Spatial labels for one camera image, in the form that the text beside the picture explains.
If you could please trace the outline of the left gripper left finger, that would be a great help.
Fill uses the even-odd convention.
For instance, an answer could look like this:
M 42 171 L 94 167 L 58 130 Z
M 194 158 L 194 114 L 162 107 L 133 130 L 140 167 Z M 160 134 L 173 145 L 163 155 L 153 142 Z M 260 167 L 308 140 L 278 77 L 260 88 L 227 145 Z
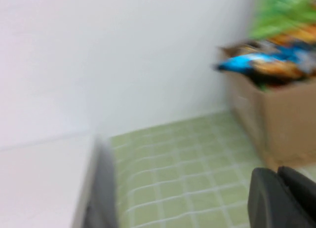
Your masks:
M 247 210 L 251 228 L 295 228 L 292 216 L 296 208 L 277 171 L 252 171 Z

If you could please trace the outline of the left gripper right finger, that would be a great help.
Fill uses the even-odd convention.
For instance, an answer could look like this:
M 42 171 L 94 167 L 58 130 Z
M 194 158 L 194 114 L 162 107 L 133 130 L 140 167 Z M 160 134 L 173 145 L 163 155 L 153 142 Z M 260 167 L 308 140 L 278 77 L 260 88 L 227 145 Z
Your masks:
M 316 183 L 293 168 L 282 166 L 277 174 L 286 185 L 296 208 L 293 225 L 296 228 L 316 226 Z

